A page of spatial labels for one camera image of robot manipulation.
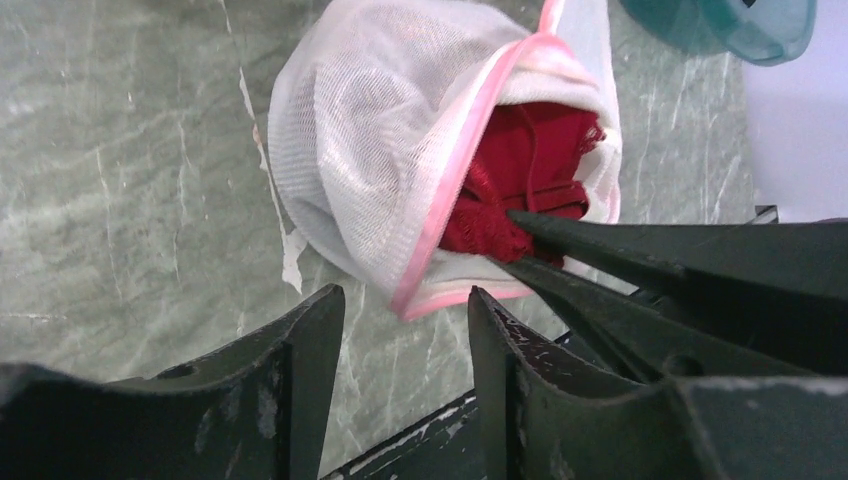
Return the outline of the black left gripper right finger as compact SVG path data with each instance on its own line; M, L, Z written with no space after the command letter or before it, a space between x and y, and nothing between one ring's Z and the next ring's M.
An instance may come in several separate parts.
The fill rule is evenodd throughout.
M838 377L671 377L602 370L517 320L485 290L468 300L491 479L843 479L847 382Z

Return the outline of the clear round lidded container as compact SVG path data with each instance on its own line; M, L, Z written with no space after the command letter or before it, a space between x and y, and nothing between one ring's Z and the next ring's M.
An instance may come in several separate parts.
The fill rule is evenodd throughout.
M604 1L548 1L529 31L472 1L333 1L279 73L269 165L297 230L411 320L528 289L479 255L439 248L498 105L578 107L601 141L580 158L593 223L620 215L622 138Z

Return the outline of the red lace bra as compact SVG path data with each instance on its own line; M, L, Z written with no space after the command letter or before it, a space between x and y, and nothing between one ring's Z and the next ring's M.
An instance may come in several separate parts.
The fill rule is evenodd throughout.
M579 220L590 200L576 172L605 135L596 113L533 102L494 108L440 241L446 251L512 263L525 256L556 267L558 250L539 246L511 210Z

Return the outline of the teal plastic bin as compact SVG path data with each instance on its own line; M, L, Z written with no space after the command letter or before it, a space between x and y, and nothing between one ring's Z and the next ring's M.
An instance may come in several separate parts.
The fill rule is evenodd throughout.
M630 0L627 14L662 42L697 56L728 52L756 66L799 58L813 34L815 0Z

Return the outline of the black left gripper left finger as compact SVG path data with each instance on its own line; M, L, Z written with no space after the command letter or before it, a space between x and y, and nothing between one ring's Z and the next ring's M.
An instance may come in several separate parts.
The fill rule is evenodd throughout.
M5 479L314 479L344 328L327 285L283 317L152 378L1 367Z

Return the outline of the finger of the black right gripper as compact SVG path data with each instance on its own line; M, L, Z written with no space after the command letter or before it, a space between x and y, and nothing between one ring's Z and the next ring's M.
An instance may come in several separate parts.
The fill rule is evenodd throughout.
M670 376L813 377L814 372L669 318L619 292L534 259L499 267L536 292L616 371Z
M674 319L808 371L847 368L847 224L607 225L529 212L544 247L672 302Z

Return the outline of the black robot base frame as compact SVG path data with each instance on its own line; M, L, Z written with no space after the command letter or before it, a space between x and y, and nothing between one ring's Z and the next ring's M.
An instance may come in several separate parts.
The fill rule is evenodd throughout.
M328 479L485 479L481 414L471 390L332 471Z

